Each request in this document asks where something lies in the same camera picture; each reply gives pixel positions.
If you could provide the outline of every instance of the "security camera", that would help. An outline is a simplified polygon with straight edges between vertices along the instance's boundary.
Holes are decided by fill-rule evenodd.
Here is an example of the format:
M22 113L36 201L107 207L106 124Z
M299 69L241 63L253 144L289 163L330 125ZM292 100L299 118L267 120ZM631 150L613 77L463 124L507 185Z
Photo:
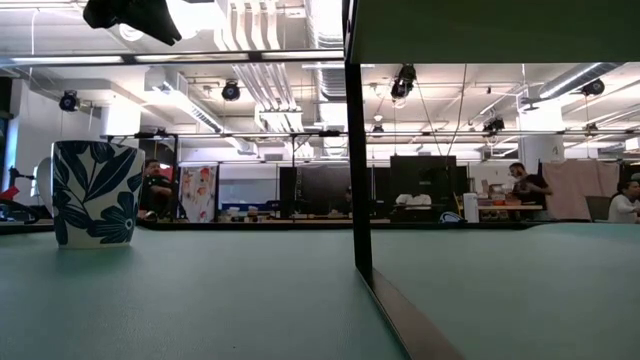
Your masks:
M374 125L373 126L373 130L371 130L371 132L373 133L383 133L384 132L384 128L382 127L381 124L378 125Z
M583 86L580 92L584 96L600 95L604 92L604 83L600 79L594 80L588 83L587 85Z
M227 101L236 101L240 98L238 80L227 80L227 84L222 88L222 98Z
M66 90L58 105L62 111L78 111L78 92L75 90Z
M412 64L404 64L393 81L391 87L391 98L399 100L406 98L413 90L413 82L417 79L416 69Z
M504 120L500 115L496 115L495 117L487 120L484 123L484 127L482 129L482 131L489 131L489 132L498 132L501 130L504 130Z

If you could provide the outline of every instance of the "fluorescent light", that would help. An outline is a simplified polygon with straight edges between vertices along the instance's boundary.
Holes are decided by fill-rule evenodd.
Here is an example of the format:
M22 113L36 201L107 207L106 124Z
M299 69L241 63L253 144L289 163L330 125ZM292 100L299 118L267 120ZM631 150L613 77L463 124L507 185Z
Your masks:
M82 65L82 64L118 64L122 63L120 56L38 56L9 58L18 65Z
M208 53L208 54L169 54L169 55L136 55L134 59L139 63L159 63L159 62L205 62L205 61L246 61L249 60L247 53Z
M287 133L227 133L227 135L231 135L233 137L243 137L243 138L251 138L251 137L259 137L259 138L272 138L272 137L290 137L290 134Z
M361 68L374 68L373 64L362 64ZM304 70L325 70L325 69L344 69L344 63L318 63L318 64L302 64Z
M571 83L572 81L574 81L575 79L578 79L579 77L583 76L584 74L588 73L589 71L595 69L596 67L600 66L601 63L594 63L593 65L589 66L588 68L582 70L581 72L575 74L574 76L566 79L565 81L561 82L560 84L552 87L551 89L543 92L542 94L540 94L540 98L545 99L551 95L553 95L556 91L560 90L561 88L567 86L569 83Z
M48 2L48 1L38 1L38 2L0 2L0 9L64 9L71 8L70 3L60 3L60 2Z
M422 136L422 132L419 131L404 131L404 132L367 132L370 136Z
M309 50L309 51L268 51L262 53L265 60L342 60L344 51L342 50Z

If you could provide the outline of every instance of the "man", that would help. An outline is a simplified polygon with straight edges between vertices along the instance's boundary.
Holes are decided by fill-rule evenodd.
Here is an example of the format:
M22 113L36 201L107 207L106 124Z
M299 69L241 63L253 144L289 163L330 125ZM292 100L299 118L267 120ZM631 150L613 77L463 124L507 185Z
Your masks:
M542 205L542 212L535 213L537 220L548 220L546 196L553 195L553 191L541 175L527 174L522 163L513 163L509 166L511 176L516 180L513 194L523 203Z
M349 215L349 213L353 211L351 199L351 186L349 186L347 190L345 190L344 200L336 204L336 206L331 209L331 213Z
M144 217L149 211L153 211L156 216L164 216L171 210L172 195L171 181L160 173L160 162L156 159L145 160L138 216Z
M640 185L629 180L618 184L618 192L609 205L609 222L617 224L638 224L640 214Z

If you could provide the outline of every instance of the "metal frame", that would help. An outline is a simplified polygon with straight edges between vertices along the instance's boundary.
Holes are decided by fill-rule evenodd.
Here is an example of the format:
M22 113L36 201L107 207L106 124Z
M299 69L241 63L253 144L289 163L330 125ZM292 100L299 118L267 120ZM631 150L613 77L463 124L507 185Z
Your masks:
M353 203L353 249L355 264L367 283L373 275L369 194L367 186L367 137L362 107L362 73L360 64L351 62L358 0L343 0L342 25L345 44L345 86L349 127L349 168Z
M356 268L380 312L411 359L463 359L436 326L389 281L373 269L367 194L367 144L360 64L353 63L358 0L343 0L345 82L349 125L349 163L353 195L353 245Z

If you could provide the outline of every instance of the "pillar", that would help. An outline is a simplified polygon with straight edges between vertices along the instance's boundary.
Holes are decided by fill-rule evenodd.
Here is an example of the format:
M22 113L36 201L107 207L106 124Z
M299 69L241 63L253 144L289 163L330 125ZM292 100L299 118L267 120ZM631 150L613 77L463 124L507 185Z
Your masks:
M564 130L562 107L557 100L548 100L534 104L536 110L518 114L518 127L523 131L560 131ZM539 162L564 161L564 139L562 135L526 136L519 140L520 160L527 172L537 173Z

